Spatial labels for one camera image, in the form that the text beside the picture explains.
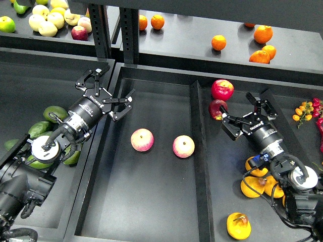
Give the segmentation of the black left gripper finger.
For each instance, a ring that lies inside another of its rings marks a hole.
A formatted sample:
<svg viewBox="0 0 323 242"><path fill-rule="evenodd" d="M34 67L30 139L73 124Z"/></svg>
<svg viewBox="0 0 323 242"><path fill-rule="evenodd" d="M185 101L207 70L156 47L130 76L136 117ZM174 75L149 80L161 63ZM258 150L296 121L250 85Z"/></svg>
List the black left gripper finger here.
<svg viewBox="0 0 323 242"><path fill-rule="evenodd" d="M87 90L93 88L94 94L99 95L100 94L100 79L105 75L107 71L109 71L111 68L110 65L107 65L103 69L97 68L97 69L88 69L86 70L81 77L77 79L75 82L75 88L81 91L86 92ZM93 80L94 84L93 87L87 87L86 81Z"/></svg>
<svg viewBox="0 0 323 242"><path fill-rule="evenodd" d="M107 96L102 99L102 114L109 115L114 122L119 121L132 109L131 96L134 92L135 89L132 89L124 98L113 98L107 92Z"/></svg>

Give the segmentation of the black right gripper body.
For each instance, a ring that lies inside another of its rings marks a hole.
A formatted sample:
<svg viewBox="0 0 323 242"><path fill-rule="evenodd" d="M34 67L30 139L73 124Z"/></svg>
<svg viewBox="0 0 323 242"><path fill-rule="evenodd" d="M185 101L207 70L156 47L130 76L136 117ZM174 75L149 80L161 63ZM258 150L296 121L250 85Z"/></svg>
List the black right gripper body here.
<svg viewBox="0 0 323 242"><path fill-rule="evenodd" d="M284 152L283 138L266 116L250 112L243 118L247 122L242 125L243 135L259 154L273 158Z"/></svg>

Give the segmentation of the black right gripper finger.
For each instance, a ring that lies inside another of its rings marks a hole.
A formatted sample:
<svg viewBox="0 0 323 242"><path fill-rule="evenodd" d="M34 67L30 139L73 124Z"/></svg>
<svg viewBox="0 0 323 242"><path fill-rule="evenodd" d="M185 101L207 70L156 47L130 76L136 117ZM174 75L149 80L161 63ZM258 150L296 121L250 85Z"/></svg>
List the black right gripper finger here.
<svg viewBox="0 0 323 242"><path fill-rule="evenodd" d="M222 112L221 127L231 140L235 141L241 135L250 135L250 131L248 130L250 121L243 117L229 115L223 105L220 106L220 111Z"/></svg>
<svg viewBox="0 0 323 242"><path fill-rule="evenodd" d="M255 98L250 92L246 98L254 106L254 111L246 115L249 124L266 124L278 117L275 108L267 99Z"/></svg>

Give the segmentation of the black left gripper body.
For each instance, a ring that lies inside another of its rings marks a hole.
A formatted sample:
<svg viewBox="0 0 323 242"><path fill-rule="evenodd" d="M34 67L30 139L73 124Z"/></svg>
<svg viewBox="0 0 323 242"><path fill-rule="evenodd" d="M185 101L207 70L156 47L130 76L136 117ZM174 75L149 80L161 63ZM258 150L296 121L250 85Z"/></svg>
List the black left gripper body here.
<svg viewBox="0 0 323 242"><path fill-rule="evenodd" d="M74 119L75 126L85 129L93 128L104 115L112 110L111 103L104 103L112 98L112 95L105 89L99 88L99 95L95 95L94 88L87 89L68 110L68 114Z"/></svg>

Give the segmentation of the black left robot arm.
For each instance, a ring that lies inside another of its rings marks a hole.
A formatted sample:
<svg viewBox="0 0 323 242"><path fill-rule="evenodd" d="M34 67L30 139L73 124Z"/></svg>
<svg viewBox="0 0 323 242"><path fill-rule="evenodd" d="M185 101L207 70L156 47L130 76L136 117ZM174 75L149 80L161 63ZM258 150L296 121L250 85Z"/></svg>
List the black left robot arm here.
<svg viewBox="0 0 323 242"><path fill-rule="evenodd" d="M1 241L24 236L37 241L34 229L11 228L17 216L25 219L43 204L56 182L53 173L57 167L80 150L104 116L117 122L132 109L132 91L114 98L101 86L100 80L110 68L86 70L75 83L83 95L69 108L67 117L48 113L58 124L53 133L37 138L26 133L1 159Z"/></svg>

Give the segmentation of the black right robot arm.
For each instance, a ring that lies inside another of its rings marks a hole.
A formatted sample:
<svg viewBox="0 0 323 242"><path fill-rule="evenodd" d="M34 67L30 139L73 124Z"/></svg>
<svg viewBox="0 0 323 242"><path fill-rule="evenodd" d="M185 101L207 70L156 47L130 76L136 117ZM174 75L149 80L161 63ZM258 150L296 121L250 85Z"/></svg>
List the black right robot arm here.
<svg viewBox="0 0 323 242"><path fill-rule="evenodd" d="M271 122L278 116L271 103L251 93L246 98L254 111L243 117L231 116L224 106L219 107L223 130L233 141L244 135L258 151L248 161L251 170L267 168L282 188L285 194L282 222L290 228L307 230L314 241L322 241L322 190L316 187L322 177L282 148L283 138Z"/></svg>

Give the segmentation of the green avocado under arm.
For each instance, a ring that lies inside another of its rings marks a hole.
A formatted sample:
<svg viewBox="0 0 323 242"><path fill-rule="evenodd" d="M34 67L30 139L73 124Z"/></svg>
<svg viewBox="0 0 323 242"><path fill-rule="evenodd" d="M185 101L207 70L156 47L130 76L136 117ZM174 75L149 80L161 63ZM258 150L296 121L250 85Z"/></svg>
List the green avocado under arm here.
<svg viewBox="0 0 323 242"><path fill-rule="evenodd" d="M30 155L27 158L27 163L30 167L33 167L35 169L45 169L48 168L50 166L52 166L52 163L41 163L38 160L36 160L33 155Z"/></svg>

